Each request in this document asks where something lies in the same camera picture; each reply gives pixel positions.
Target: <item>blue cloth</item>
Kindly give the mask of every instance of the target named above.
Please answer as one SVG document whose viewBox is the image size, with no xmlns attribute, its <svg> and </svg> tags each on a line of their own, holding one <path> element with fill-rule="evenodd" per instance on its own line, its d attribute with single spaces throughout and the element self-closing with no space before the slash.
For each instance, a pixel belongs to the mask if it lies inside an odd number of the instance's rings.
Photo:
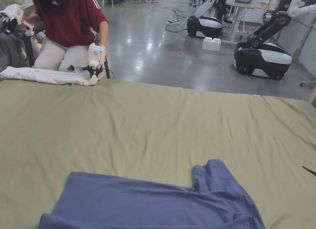
<svg viewBox="0 0 316 229">
<path fill-rule="evenodd" d="M 40 229 L 264 228 L 248 193 L 219 159 L 194 166 L 194 188 L 116 176 L 69 175 Z"/>
</svg>

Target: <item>shiny floor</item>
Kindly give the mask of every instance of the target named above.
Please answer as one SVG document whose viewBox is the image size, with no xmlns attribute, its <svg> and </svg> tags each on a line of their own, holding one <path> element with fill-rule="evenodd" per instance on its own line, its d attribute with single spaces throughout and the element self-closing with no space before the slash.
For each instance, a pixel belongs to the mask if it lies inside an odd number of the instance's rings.
<svg viewBox="0 0 316 229">
<path fill-rule="evenodd" d="M 223 43 L 219 52 L 206 51 L 202 50 L 203 39 L 189 37 L 185 30 L 165 30 L 167 20 L 176 18 L 170 7 L 178 7 L 185 15 L 192 14 L 195 8 L 188 6 L 189 0 L 159 1 L 155 5 L 125 1 L 113 8 L 108 4 L 103 8 L 110 25 L 108 63 L 114 79 L 308 100 L 314 87 L 299 87 L 302 81 L 309 80 L 299 63 L 293 62 L 280 81 L 242 76 L 233 65 L 234 45 Z"/>
</svg>

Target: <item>bed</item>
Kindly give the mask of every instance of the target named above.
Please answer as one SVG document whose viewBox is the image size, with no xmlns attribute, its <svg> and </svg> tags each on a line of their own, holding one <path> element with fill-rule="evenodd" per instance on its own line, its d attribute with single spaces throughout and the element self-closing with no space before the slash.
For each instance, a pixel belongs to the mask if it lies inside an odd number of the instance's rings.
<svg viewBox="0 0 316 229">
<path fill-rule="evenodd" d="M 73 171 L 192 187 L 192 167 L 217 158 L 266 228 L 315 228 L 310 103 L 116 80 L 5 80 L 0 93 L 2 228 L 37 228 Z"/>
</svg>

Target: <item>maroon t-shirt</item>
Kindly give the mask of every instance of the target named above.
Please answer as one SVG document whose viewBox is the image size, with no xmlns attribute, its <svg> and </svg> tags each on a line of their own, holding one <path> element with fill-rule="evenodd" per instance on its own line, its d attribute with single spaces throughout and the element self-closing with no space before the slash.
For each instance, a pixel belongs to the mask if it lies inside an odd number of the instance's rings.
<svg viewBox="0 0 316 229">
<path fill-rule="evenodd" d="M 64 8 L 59 8 L 61 0 L 52 0 L 49 13 L 36 9 L 44 22 L 47 37 L 64 46 L 88 46 L 93 42 L 95 32 L 100 32 L 100 23 L 108 21 L 96 0 L 69 0 Z"/>
</svg>

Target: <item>hand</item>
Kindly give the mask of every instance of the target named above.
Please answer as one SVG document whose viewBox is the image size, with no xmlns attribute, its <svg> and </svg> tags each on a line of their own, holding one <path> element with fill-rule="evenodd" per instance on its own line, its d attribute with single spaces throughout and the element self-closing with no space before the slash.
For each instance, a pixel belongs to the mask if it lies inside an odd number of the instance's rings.
<svg viewBox="0 0 316 229">
<path fill-rule="evenodd" d="M 99 43 L 99 46 L 101 46 L 101 47 L 103 47 L 103 49 L 105 49 L 105 59 L 106 59 L 107 58 L 107 49 L 106 49 L 106 47 L 103 44 L 101 44 L 101 43 Z"/>
</svg>

